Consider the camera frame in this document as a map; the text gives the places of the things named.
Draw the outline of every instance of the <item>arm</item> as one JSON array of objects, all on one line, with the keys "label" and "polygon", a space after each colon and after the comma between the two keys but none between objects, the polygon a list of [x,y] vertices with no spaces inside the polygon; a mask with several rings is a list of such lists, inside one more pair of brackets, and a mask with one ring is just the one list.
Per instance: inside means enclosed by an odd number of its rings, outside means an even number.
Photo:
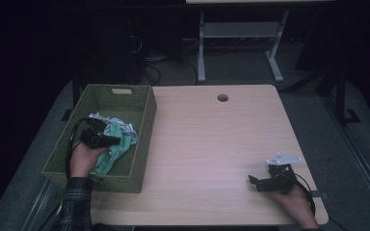
[{"label": "arm", "polygon": [[90,149],[84,143],[75,146],[70,160],[70,178],[62,198],[61,210],[52,230],[91,230],[93,180],[89,177],[98,157],[107,148]]},{"label": "arm", "polygon": [[304,192],[297,185],[294,185],[289,194],[282,194],[280,192],[265,192],[265,194],[278,202],[284,211],[290,215],[302,229],[320,229],[317,220],[311,212]]}]

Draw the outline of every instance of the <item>metal stand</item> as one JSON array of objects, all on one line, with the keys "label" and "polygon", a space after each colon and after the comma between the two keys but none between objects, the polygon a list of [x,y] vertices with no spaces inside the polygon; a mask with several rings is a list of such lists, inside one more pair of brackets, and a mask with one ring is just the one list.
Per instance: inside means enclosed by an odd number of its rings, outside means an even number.
[{"label": "metal stand", "polygon": [[205,64],[203,58],[204,38],[274,38],[275,43],[270,51],[266,51],[266,58],[277,82],[282,82],[278,64],[275,60],[283,35],[284,26],[289,11],[284,11],[281,20],[276,22],[204,22],[204,12],[200,13],[199,22],[199,52],[198,52],[198,81],[206,81]]}]

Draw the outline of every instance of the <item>person's left hand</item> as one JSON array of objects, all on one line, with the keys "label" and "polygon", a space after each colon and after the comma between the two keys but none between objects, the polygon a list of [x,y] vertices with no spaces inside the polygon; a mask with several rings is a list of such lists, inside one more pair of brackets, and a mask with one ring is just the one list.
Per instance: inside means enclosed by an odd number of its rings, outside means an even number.
[{"label": "person's left hand", "polygon": [[109,150],[108,147],[91,149],[83,142],[75,143],[73,147],[74,150],[70,160],[70,177],[89,177],[98,157]]}]

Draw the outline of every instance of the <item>dark background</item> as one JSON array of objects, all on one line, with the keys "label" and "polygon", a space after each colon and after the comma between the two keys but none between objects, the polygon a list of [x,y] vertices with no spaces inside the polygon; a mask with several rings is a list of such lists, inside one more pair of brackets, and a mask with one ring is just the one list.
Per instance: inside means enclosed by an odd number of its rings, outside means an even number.
[{"label": "dark background", "polygon": [[[63,11],[82,6],[80,1],[0,1],[0,197],[54,100],[73,77],[83,87],[94,82],[136,84],[142,56],[131,52],[129,35],[141,35],[145,46],[174,59],[181,59],[180,39],[198,35],[196,12],[144,12],[136,17],[139,24],[127,27],[132,12]],[[167,29],[172,32],[163,35]],[[370,1],[338,1],[316,14],[292,11],[284,37],[307,39],[300,69],[315,71],[340,57],[347,78],[370,106]]]}]

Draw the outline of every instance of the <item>cloth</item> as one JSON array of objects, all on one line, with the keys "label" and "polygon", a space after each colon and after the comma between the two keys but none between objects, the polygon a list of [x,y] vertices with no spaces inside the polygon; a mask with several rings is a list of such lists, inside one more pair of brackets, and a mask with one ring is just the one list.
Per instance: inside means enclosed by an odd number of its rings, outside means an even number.
[{"label": "cloth", "polygon": [[100,155],[91,174],[106,175],[113,163],[124,154],[131,144],[137,143],[138,136],[132,124],[125,124],[121,119],[108,119],[104,135],[120,138],[119,145],[110,146],[110,151]]},{"label": "cloth", "polygon": [[92,202],[93,180],[71,177],[67,181],[61,210],[51,230],[92,230],[90,207]]}]

